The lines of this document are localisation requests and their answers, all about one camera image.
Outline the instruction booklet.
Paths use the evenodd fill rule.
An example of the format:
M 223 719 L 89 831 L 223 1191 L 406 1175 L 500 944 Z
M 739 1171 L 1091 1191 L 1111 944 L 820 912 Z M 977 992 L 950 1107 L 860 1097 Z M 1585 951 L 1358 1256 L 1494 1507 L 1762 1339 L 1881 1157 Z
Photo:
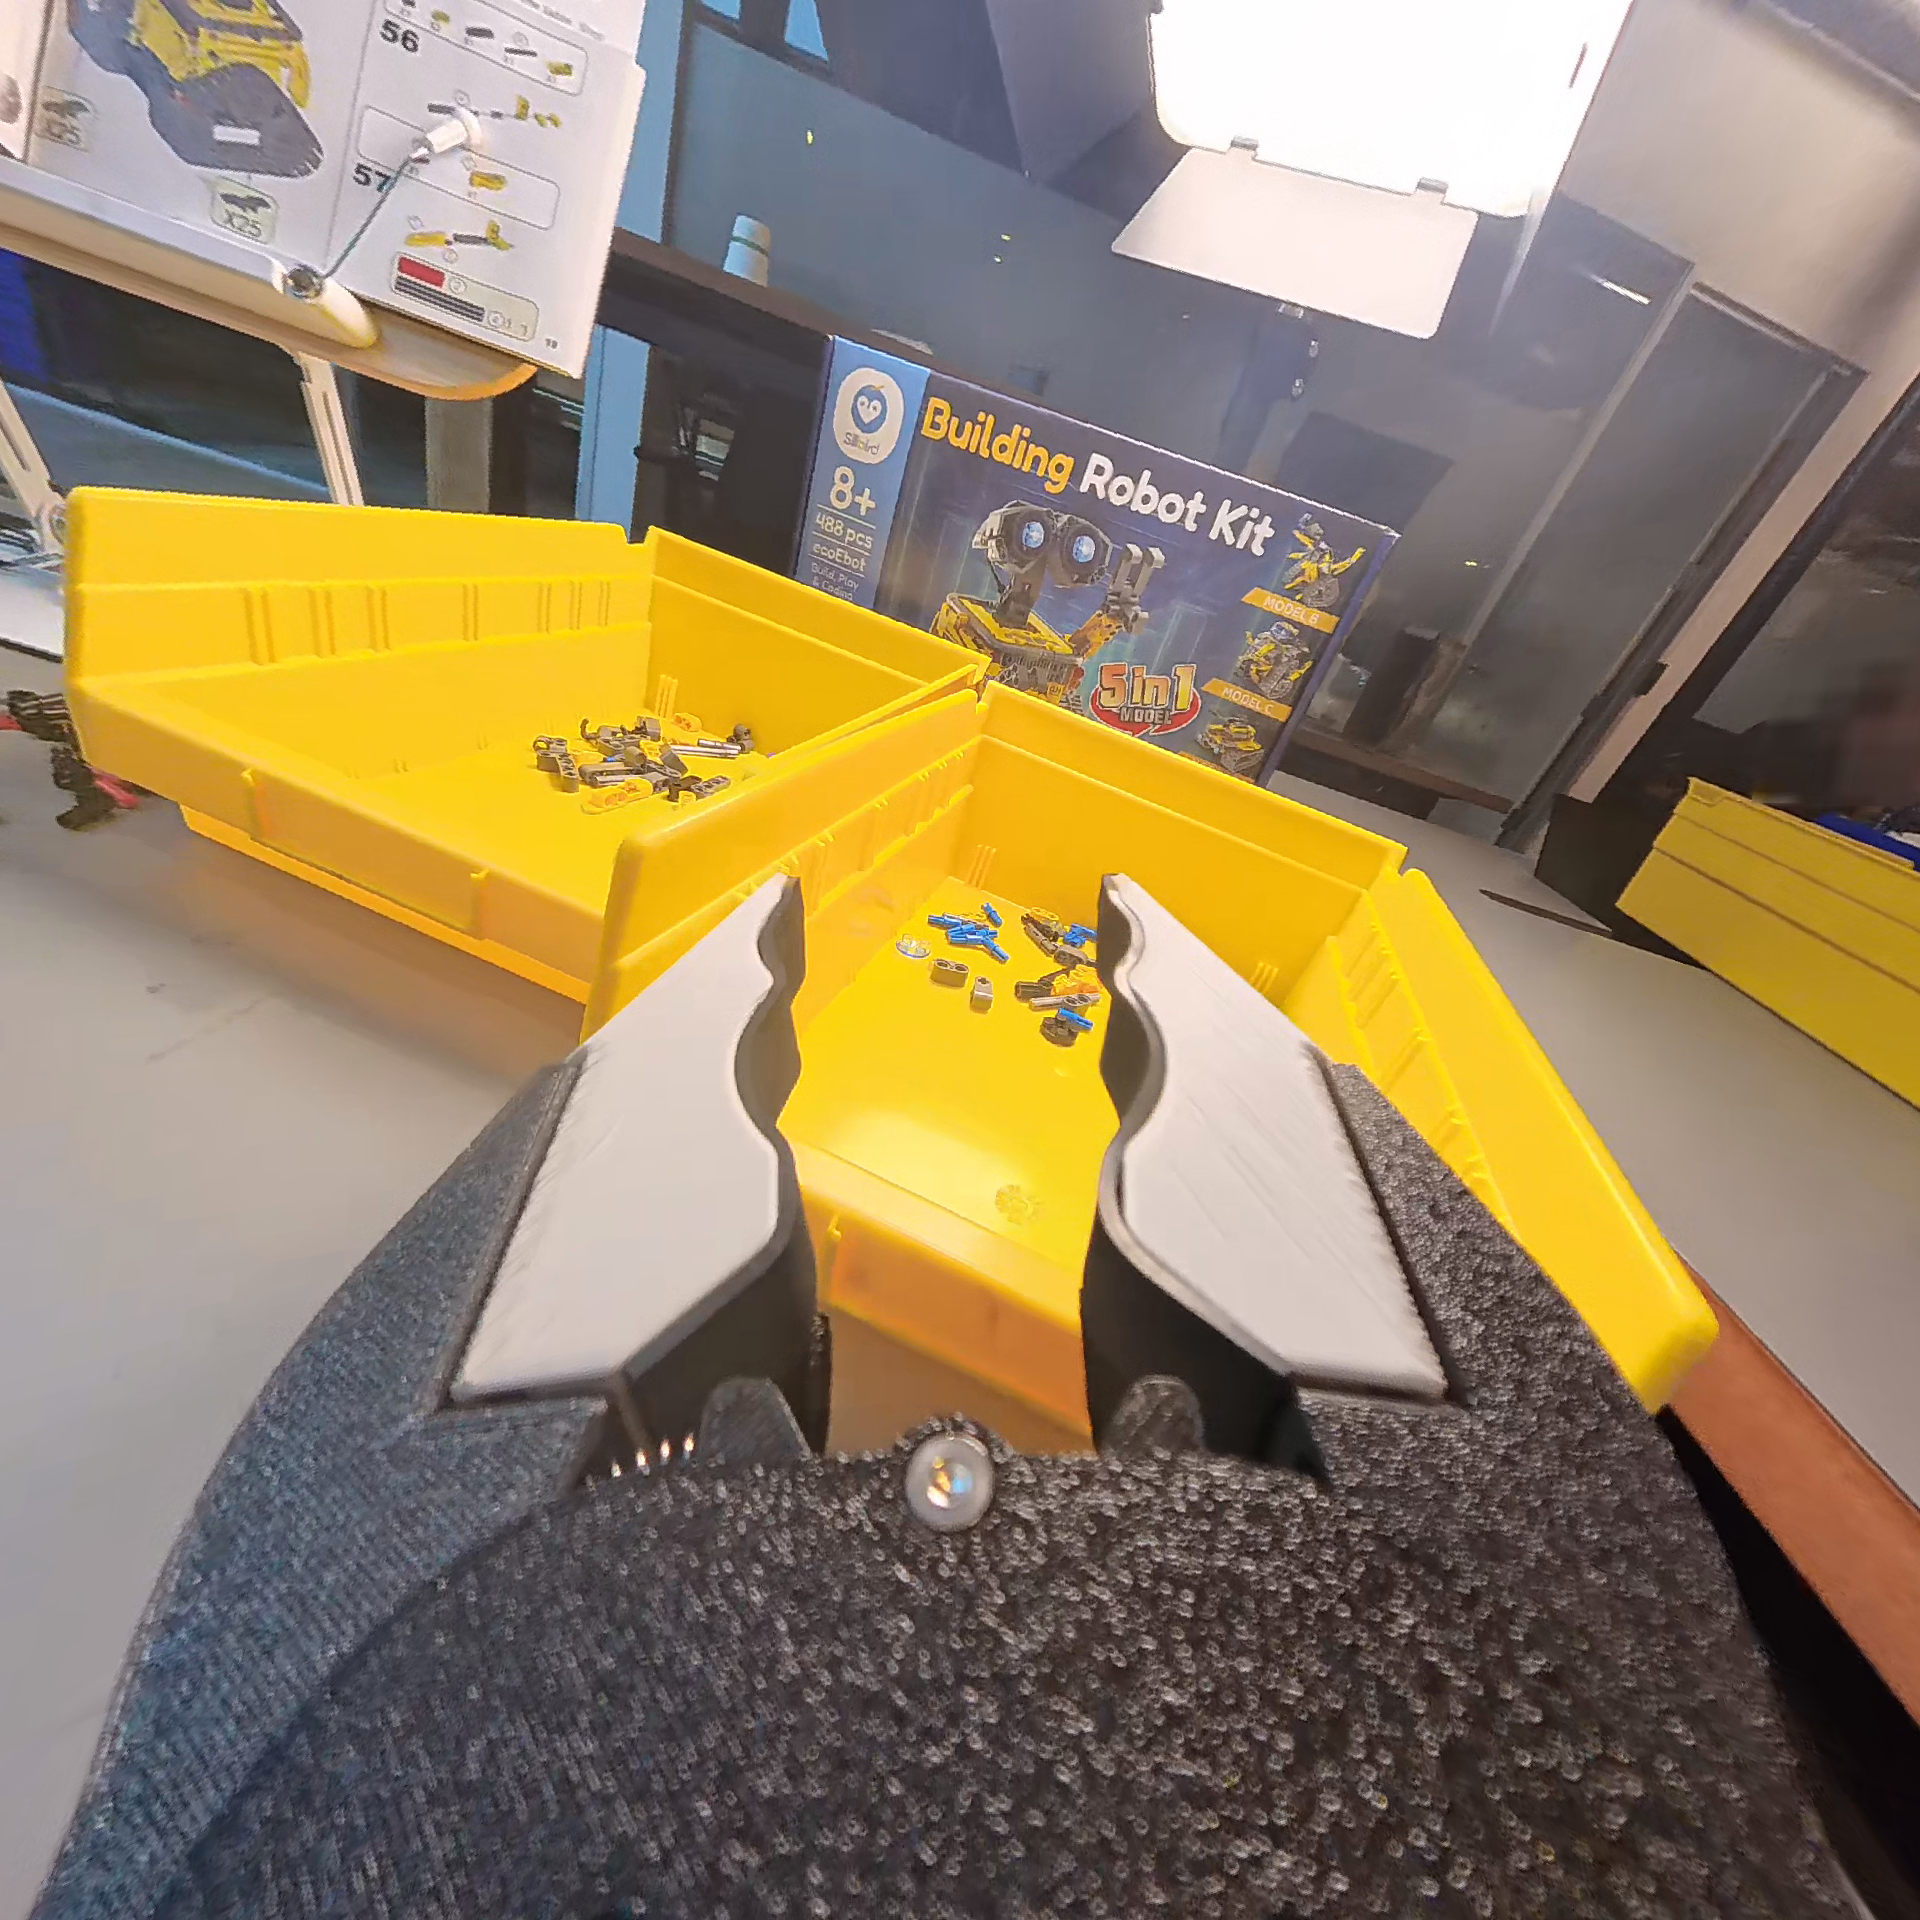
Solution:
M 578 376 L 644 10 L 4 5 L 4 158 Z

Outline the pile of small building pieces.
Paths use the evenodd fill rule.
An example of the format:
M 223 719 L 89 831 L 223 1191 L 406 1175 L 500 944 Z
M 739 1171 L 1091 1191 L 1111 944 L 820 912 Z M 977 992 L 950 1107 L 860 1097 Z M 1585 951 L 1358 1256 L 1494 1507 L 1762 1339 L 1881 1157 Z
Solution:
M 62 830 L 87 831 L 139 809 L 142 789 L 99 771 L 84 758 L 63 694 L 10 688 L 2 699 L 2 729 L 49 746 L 52 782 L 68 798 L 55 816 Z

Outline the yellow plastic storage bin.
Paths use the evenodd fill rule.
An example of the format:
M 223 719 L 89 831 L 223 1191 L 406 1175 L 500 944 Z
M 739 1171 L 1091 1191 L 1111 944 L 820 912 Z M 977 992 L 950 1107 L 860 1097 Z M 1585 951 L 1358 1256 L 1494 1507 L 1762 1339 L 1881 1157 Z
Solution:
M 691 539 L 604 521 L 83 487 L 63 667 L 84 757 L 187 825 L 577 1001 L 647 831 L 733 827 L 980 662 Z M 694 713 L 763 762 L 599 816 L 538 734 Z
M 585 1032 L 750 891 L 805 905 L 791 1142 L 829 1305 L 1083 1430 L 1077 1296 L 1113 1137 L 1097 1032 L 1039 1038 L 894 951 L 930 912 L 1095 923 L 1119 872 L 1358 1066 L 1535 1256 L 1649 1407 L 1707 1298 L 1404 845 L 1025 694 L 924 706 L 733 827 L 647 831 Z
M 1618 909 L 1918 1101 L 1918 872 L 1907 854 L 1691 779 Z

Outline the wooden board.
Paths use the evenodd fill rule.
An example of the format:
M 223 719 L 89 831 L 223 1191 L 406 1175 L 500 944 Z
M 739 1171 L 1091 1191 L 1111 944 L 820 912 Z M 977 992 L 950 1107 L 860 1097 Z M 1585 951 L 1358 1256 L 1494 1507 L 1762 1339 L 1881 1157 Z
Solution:
M 2 158 L 2 243 L 426 400 L 486 400 L 534 371 L 518 352 L 367 303 L 261 243 L 174 222 L 13 158 Z

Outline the blue toy kit box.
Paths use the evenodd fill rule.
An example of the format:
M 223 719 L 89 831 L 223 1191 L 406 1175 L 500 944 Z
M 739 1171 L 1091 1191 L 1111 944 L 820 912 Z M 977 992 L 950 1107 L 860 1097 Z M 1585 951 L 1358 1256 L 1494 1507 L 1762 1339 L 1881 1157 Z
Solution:
M 1259 782 L 1398 531 L 829 336 L 796 575 Z

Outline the white light panel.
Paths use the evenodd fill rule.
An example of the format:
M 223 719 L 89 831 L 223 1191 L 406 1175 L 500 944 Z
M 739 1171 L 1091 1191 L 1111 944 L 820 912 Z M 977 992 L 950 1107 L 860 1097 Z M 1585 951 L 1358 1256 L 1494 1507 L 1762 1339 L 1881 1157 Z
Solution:
M 1486 224 L 1546 214 L 1627 2 L 1166 2 L 1180 158 L 1111 248 L 1411 341 Z

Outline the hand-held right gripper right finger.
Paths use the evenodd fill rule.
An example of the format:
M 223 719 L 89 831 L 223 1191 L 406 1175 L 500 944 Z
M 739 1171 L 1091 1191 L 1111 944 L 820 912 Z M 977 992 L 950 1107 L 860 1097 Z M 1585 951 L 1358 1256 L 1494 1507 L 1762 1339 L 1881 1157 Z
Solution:
M 1078 1290 L 1100 1451 L 1314 1463 L 1310 1393 L 1439 1407 L 1450 1368 L 1325 1054 L 1138 879 L 1100 882 L 1101 1149 Z

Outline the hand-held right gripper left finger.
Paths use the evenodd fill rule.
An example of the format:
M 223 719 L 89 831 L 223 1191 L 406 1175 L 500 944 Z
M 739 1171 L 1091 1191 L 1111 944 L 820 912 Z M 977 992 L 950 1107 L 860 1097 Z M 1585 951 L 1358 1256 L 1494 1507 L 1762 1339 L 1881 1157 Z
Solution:
M 599 1400 L 657 1455 L 717 1387 L 763 1381 L 825 1451 L 829 1330 L 779 1126 L 805 971 L 799 882 L 779 874 L 577 1046 L 458 1406 Z

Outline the heap of blue black pins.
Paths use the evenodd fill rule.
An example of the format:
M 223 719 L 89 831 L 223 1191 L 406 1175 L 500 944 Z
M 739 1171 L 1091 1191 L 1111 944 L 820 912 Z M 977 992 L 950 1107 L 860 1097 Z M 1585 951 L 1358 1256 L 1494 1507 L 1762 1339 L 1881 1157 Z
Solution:
M 895 934 L 894 951 L 933 984 L 964 993 L 977 1015 L 1011 1005 L 1034 1016 L 1047 1043 L 1073 1048 L 1097 1032 L 1105 990 L 1091 923 L 980 901 L 926 913 Z

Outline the heap of grey blue pieces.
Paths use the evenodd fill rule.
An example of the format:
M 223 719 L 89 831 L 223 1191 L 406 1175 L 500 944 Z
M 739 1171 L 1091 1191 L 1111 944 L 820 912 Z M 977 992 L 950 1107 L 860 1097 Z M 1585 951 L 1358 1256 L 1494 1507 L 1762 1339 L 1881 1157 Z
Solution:
M 627 725 L 582 719 L 569 735 L 532 735 L 530 754 L 540 776 L 590 816 L 650 800 L 708 802 L 763 762 L 750 726 L 707 730 L 691 711 L 644 711 Z

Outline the grey desk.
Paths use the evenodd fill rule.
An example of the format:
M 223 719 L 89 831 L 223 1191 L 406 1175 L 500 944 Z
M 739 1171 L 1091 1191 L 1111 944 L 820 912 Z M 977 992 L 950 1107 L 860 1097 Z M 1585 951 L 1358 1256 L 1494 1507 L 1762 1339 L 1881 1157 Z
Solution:
M 1686 1465 L 1355 1066 L 1446 1403 L 639 1453 L 450 1376 L 567 1087 L 4 967 L 4 1915 L 1869 1915 Z

